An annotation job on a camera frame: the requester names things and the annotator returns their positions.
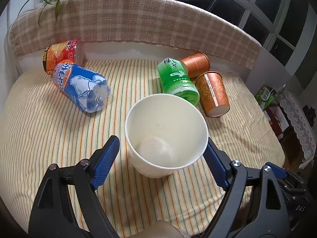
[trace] mattress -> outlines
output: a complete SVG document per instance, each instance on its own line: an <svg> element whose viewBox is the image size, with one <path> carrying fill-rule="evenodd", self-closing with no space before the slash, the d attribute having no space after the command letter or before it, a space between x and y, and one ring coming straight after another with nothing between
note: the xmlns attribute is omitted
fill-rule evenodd
<svg viewBox="0 0 317 238"><path fill-rule="evenodd" d="M134 59L87 61L84 67L105 76L112 89L106 108L97 113L79 110L42 69L28 71L16 81L1 119L0 196L24 230L48 166L75 165L111 135L119 137L120 151L96 194L120 237L160 219L189 235L208 226L224 191L203 158L161 179L142 176L129 161L125 118L138 100L161 92L157 64ZM253 95L237 75L221 74L230 111L219 118L205 117L210 137L246 167L261 168L267 161L282 166L283 150ZM198 109L204 115L201 105ZM70 195L79 227L87 230L73 187ZM249 196L246 189L243 203Z"/></svg>

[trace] blue plastic bottle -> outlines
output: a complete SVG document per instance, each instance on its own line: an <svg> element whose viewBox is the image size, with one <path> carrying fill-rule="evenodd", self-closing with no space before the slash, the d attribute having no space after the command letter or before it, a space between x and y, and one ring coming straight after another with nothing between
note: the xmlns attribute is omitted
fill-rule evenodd
<svg viewBox="0 0 317 238"><path fill-rule="evenodd" d="M83 111L93 113L105 107L110 87L100 74L63 60L53 71L53 82Z"/></svg>

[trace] polar bear graphic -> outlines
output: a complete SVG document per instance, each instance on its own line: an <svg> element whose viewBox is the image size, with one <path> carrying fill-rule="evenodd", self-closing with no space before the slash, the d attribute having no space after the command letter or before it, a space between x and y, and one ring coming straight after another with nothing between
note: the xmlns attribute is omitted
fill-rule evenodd
<svg viewBox="0 0 317 238"><path fill-rule="evenodd" d="M100 75L93 76L93 80L87 79L81 75L77 75L70 79L70 85L72 85L78 95L77 99L83 110L87 108L87 98L89 92L94 88L94 86L106 79Z"/></svg>

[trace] copper paper cup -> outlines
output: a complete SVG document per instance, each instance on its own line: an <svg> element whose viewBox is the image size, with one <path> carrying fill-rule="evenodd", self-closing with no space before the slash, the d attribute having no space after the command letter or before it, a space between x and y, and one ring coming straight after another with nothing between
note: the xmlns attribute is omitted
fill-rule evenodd
<svg viewBox="0 0 317 238"><path fill-rule="evenodd" d="M181 59L181 61L186 65L188 70L188 77L197 77L200 74L209 71L210 62L207 55L197 52L193 55Z"/></svg>
<svg viewBox="0 0 317 238"><path fill-rule="evenodd" d="M219 117L230 110L220 73L209 71L201 74L196 79L195 86L207 116Z"/></svg>

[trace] green plastic bottle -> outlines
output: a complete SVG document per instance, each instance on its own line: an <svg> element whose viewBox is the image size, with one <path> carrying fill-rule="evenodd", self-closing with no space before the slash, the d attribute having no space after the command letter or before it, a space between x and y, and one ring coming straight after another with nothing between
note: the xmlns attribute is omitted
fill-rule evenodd
<svg viewBox="0 0 317 238"><path fill-rule="evenodd" d="M181 97L194 106L199 103L199 93L187 76L184 63L166 58L157 66L161 79L162 92Z"/></svg>

